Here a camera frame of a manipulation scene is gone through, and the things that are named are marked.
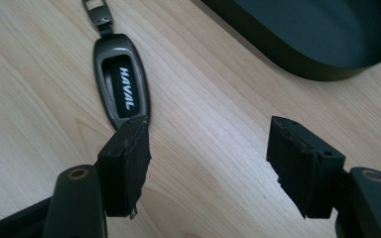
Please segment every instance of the wood grain surface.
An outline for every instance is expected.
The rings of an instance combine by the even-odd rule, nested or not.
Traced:
[[[110,0],[147,72],[153,160],[134,220],[110,237],[335,237],[304,220],[266,162],[272,115],[381,170],[381,63],[349,80],[291,75],[199,1]],[[98,39],[80,0],[0,0],[0,219],[93,164],[113,135],[98,95]]]

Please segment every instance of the black tray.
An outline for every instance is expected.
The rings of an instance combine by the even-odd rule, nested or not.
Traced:
[[[266,57],[333,81],[381,62],[381,0],[202,0]]]

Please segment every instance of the light wood surface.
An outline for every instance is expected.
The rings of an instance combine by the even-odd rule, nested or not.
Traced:
[[[299,121],[381,170],[381,63],[316,82],[266,59],[198,1],[110,0],[151,91],[149,167],[138,216],[110,237],[335,237],[304,220],[266,162],[272,115]],[[80,0],[0,0],[0,219],[93,164],[114,130],[92,67],[98,39]]]

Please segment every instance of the black clamp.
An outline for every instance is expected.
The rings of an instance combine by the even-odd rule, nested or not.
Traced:
[[[114,35],[112,29],[112,16],[105,0],[102,0],[103,5],[89,9],[87,2],[89,0],[82,0],[85,11],[88,14],[92,24],[98,29],[100,37],[105,39]]]

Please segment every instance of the wooden table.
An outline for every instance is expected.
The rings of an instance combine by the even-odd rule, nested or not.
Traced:
[[[381,170],[381,63],[338,82],[291,75],[199,1],[111,0],[114,29],[140,52],[153,160],[133,220],[110,237],[334,237],[304,220],[266,162],[272,115],[299,121]],[[0,1],[0,219],[93,164],[113,135],[98,95],[98,35],[80,0]]]

